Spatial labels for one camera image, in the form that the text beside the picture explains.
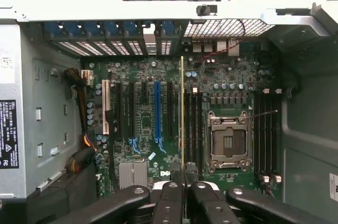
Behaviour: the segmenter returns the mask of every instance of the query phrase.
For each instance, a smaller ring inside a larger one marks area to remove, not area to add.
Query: motherboard
[[[242,42],[214,55],[86,59],[99,196],[116,189],[111,161],[119,189],[152,188],[183,161],[196,163],[199,179],[222,192],[268,188],[279,198],[277,57],[260,43]]]

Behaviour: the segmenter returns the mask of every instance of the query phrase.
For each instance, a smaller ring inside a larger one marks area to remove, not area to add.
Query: ventilation grille
[[[191,38],[225,38],[241,36],[259,36],[272,28],[259,19],[207,20],[204,24],[189,23],[184,33]]]
[[[104,42],[93,42],[98,48],[103,50],[108,55],[116,55],[116,53],[108,47]]]
[[[111,41],[110,43],[122,55],[129,55],[128,50],[123,46],[123,44],[121,42],[119,42],[119,41]]]
[[[137,41],[128,41],[130,48],[133,50],[135,55],[142,55],[143,52]]]
[[[98,56],[103,55],[102,52],[98,51],[87,42],[76,42],[76,44],[80,45],[82,48],[86,49],[87,51],[91,52],[94,55]]]
[[[161,54],[169,55],[170,54],[171,41],[162,41],[161,42]]]
[[[62,45],[63,47],[81,55],[81,56],[90,56],[88,53],[85,51],[82,51],[80,48],[76,47],[75,45],[69,43],[69,42],[59,42],[59,45]]]

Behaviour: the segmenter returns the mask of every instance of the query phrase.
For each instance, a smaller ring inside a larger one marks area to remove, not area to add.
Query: white pci slot
[[[106,120],[107,110],[110,110],[110,80],[102,80],[102,127],[104,134],[109,134],[109,123]]]

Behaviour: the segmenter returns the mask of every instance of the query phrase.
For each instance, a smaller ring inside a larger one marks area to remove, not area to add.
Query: warning label
[[[0,169],[18,169],[15,100],[0,100]]]

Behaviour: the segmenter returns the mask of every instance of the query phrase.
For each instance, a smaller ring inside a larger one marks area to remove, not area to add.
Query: cpu socket
[[[251,165],[251,124],[248,113],[239,117],[217,117],[208,113],[205,156],[209,173],[216,169],[241,168]]]

